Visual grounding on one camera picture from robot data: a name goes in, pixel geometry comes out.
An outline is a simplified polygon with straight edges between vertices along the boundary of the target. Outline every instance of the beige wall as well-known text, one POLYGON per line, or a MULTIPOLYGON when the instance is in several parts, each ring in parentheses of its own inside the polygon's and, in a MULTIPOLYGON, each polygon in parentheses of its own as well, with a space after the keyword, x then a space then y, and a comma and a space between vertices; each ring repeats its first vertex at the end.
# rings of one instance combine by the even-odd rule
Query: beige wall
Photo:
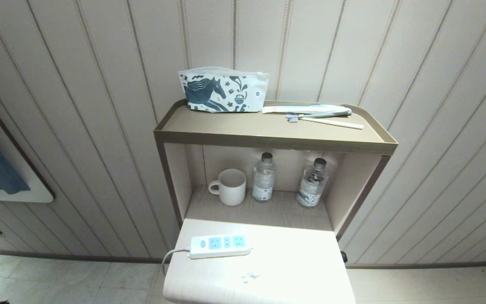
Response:
POLYGON ((0 1, 0 116, 56 192, 0 202, 0 250, 161 257, 178 229, 152 130, 176 71, 271 73, 399 141, 340 241, 353 263, 486 261, 486 1, 0 1))

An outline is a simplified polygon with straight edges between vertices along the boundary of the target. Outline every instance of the toiletry pouch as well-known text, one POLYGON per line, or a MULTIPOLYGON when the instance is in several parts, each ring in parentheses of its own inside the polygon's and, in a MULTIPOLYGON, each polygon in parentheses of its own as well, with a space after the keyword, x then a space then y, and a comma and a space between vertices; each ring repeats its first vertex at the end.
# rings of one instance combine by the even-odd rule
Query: toiletry pouch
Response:
POLYGON ((270 75, 211 67, 180 71, 179 80, 191 110, 258 112, 270 75))

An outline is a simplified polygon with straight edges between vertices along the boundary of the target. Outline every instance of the white power strip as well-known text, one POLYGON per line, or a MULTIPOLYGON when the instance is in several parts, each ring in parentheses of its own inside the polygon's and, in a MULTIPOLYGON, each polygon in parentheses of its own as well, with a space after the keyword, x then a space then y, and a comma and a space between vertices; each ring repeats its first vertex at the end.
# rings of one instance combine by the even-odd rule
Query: white power strip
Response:
POLYGON ((247 255, 251 252, 247 237, 241 234, 194 236, 191 239, 189 258, 218 258, 220 256, 247 255))

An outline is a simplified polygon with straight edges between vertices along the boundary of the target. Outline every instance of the mug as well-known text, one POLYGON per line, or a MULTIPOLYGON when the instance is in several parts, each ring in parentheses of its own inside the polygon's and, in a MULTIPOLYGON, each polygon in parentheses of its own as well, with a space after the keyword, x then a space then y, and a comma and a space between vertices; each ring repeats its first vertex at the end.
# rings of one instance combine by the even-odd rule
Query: mug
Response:
POLYGON ((247 177, 245 173, 238 169, 226 169, 219 174, 219 179, 212 181, 208 188, 209 191, 220 197, 220 201, 226 206, 237 206, 245 198, 245 187, 247 186, 247 177), (218 185, 219 190, 211 189, 212 186, 218 185))

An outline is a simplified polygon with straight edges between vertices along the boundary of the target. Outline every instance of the water bottle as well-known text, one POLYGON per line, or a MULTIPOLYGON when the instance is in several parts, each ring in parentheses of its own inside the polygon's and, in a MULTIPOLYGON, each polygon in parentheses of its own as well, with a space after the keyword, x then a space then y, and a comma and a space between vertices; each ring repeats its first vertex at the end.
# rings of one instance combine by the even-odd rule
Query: water bottle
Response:
POLYGON ((323 158, 317 158, 312 166, 305 168, 297 192, 297 201, 303 206, 316 206, 318 204, 327 179, 329 179, 325 168, 326 160, 323 158))
POLYGON ((252 185, 252 196, 259 202, 268 201, 273 194, 275 183, 276 166, 273 163, 273 156, 269 152, 262 154, 262 159, 254 165, 254 179, 252 185))

